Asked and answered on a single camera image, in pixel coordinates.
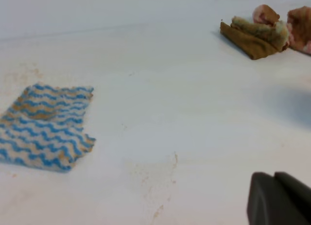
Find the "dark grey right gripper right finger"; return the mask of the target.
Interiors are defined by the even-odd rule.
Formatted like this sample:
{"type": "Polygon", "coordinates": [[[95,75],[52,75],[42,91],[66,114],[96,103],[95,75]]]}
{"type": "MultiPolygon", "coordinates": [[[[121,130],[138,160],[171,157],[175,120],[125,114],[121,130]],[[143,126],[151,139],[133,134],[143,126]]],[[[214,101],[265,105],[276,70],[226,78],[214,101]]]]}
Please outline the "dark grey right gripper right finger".
{"type": "Polygon", "coordinates": [[[311,224],[311,188],[286,172],[275,172],[274,178],[285,189],[299,213],[311,224]]]}

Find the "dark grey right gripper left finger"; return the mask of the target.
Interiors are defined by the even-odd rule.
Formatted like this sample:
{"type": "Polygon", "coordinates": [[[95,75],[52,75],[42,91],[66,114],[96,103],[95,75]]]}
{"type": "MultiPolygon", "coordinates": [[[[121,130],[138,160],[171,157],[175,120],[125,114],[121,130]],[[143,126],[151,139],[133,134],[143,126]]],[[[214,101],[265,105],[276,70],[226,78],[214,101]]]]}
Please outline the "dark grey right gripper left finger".
{"type": "Polygon", "coordinates": [[[247,218],[250,225],[300,225],[301,214],[277,180],[261,172],[252,174],[247,218]]]}

